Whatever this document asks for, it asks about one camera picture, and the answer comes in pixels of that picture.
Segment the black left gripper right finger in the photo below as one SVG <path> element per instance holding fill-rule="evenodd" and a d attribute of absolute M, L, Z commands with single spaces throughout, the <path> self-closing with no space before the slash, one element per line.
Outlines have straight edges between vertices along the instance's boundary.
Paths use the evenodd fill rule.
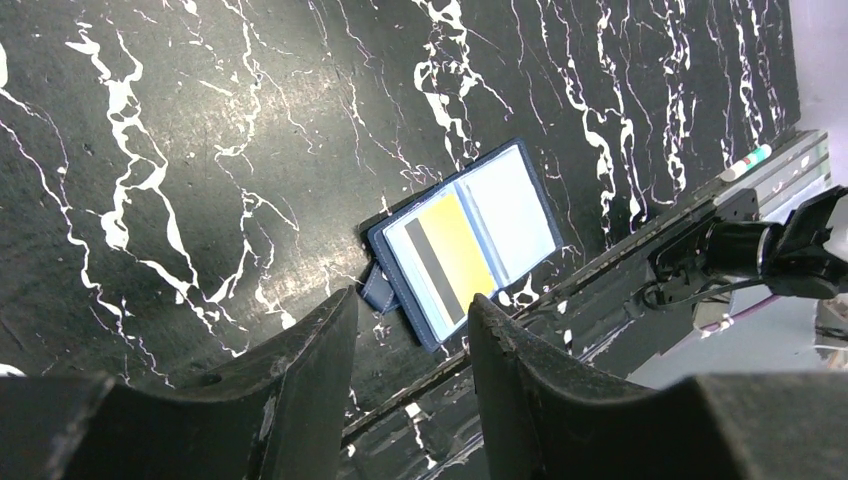
<path fill-rule="evenodd" d="M 590 367 L 484 295 L 470 359 L 494 479 L 843 479 L 843 373 L 710 374 L 653 390 Z"/>

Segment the gold credit card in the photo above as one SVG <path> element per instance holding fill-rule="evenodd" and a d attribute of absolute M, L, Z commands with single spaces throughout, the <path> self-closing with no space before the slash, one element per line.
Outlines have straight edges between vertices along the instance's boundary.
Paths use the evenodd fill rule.
<path fill-rule="evenodd" d="M 433 198 L 402 232 L 414 250 L 410 257 L 423 280 L 428 318 L 442 330 L 457 328 L 474 296 L 490 294 L 496 287 L 459 196 Z"/>

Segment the blue leather card holder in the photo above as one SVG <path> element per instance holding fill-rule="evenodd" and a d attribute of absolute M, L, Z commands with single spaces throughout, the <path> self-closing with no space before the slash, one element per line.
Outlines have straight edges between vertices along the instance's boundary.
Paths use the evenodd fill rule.
<path fill-rule="evenodd" d="M 379 313 L 401 310 L 437 350 L 564 239 L 525 143 L 513 139 L 371 227 L 374 264 L 360 291 Z"/>

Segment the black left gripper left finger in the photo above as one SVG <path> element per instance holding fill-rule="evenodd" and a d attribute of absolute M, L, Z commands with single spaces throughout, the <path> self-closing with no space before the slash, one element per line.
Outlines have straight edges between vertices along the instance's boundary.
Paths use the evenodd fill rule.
<path fill-rule="evenodd" d="M 5 377 L 5 479 L 332 479 L 358 298 L 336 291 L 295 326 L 178 390 L 105 374 Z"/>

